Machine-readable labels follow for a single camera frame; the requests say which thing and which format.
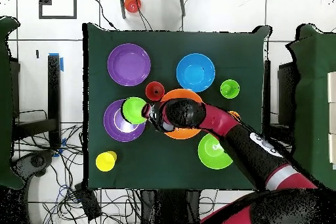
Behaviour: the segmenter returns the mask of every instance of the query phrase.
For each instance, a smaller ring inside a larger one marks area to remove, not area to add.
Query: green cup
[[[232,79],[225,80],[222,85],[220,85],[220,93],[226,99],[233,99],[237,97],[239,90],[239,84]]]
[[[133,125],[144,123],[147,119],[142,117],[142,109],[146,101],[140,97],[129,97],[121,105],[123,117]]]
[[[198,157],[210,169],[224,169],[233,162],[219,141],[210,133],[199,142]]]

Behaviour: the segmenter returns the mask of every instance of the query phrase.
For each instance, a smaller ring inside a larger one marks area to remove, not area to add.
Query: purple bowl
[[[122,86],[136,86],[150,73],[150,57],[138,45],[119,45],[108,57],[108,73]]]
[[[121,105],[124,99],[113,102],[107,107],[104,114],[104,127],[106,132],[119,142],[129,142],[138,138],[144,131],[146,122],[132,125],[126,122],[121,115]]]

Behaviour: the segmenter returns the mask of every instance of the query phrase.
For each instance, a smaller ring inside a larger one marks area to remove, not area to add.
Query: green table
[[[289,45],[301,79],[295,90],[294,159],[325,186],[336,189],[336,170],[329,163],[327,73],[336,71],[336,34],[306,24]]]
[[[200,97],[209,104],[238,112],[244,122],[260,131],[263,50],[264,39],[270,32],[268,26],[242,34],[111,32],[93,24],[84,24],[83,31],[88,37],[89,58],[89,188],[253,188],[234,164],[222,170],[213,170],[200,162],[198,143],[206,134],[202,131],[191,139],[175,140],[155,131],[147,123],[139,138],[121,143],[113,140],[105,131],[103,116],[107,107],[116,100],[132,96],[146,100],[145,87],[151,81],[161,82],[166,92],[181,88],[176,79],[177,64],[190,53],[202,53],[213,61],[216,76],[210,88],[199,93]],[[109,54],[123,43],[141,46],[151,60],[149,76],[134,87],[117,84],[107,70]],[[235,79],[240,84],[240,94],[235,99],[225,99],[219,92],[221,83],[226,79]],[[117,163],[113,170],[101,172],[95,160],[98,154],[108,150],[117,153]]]

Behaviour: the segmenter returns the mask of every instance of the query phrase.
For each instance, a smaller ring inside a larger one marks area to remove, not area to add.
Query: blue bowl
[[[203,54],[186,55],[177,65],[177,81],[185,89],[195,93],[206,90],[215,78],[215,66]]]

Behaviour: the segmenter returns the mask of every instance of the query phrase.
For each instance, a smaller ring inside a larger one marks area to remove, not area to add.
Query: white tile floor
[[[142,13],[151,24],[153,30],[177,31],[181,26],[179,0],[141,0]],[[126,12],[126,19],[122,19],[119,0],[100,0],[104,15],[115,27],[120,30],[143,30],[144,26],[138,14]],[[224,31],[224,32],[251,32],[260,25],[272,26],[270,36],[269,59],[271,60],[271,111],[278,112],[278,80],[277,70],[280,64],[290,62],[291,55],[285,45],[295,38],[297,26],[302,23],[313,23],[321,31],[330,32],[336,28],[336,2],[334,0],[188,0],[185,4],[184,31]],[[43,6],[43,15],[72,15],[73,0],[52,0],[51,6]],[[21,63],[20,72],[20,110],[47,110],[47,55],[59,53],[64,58],[64,71],[61,72],[62,89],[62,128],[83,121],[83,55],[82,31],[84,22],[95,23],[102,28],[111,29],[98,3],[94,0],[77,0],[77,19],[39,19],[38,0],[0,0],[0,16],[13,16],[21,26],[9,35],[9,49],[13,57]],[[36,120],[43,118],[43,114],[28,113],[22,115],[22,120]],[[272,115],[272,122],[277,122],[277,115]],[[78,137],[71,138],[71,144],[80,146]],[[21,150],[27,146],[20,145]],[[75,161],[83,162],[82,156],[76,156]],[[60,158],[53,158],[59,181],[63,184],[64,165]],[[80,182],[83,177],[83,166],[72,165],[74,183]],[[47,212],[43,202],[49,208],[59,192],[55,181],[55,172],[48,168],[41,178],[33,178],[30,185],[30,217],[32,224],[42,224]],[[125,190],[107,190],[98,193],[103,212],[107,214],[125,214],[125,205],[110,204],[108,197],[115,199],[125,196]],[[210,197],[216,202],[214,209],[234,201],[250,193],[250,191],[219,191],[205,190],[202,197]],[[199,209],[202,217],[212,208],[210,199],[202,198]],[[76,209],[78,216],[82,211]],[[108,217],[102,217],[98,224],[117,224]],[[73,221],[60,221],[59,224],[74,224]],[[88,224],[87,219],[81,219],[79,224]]]

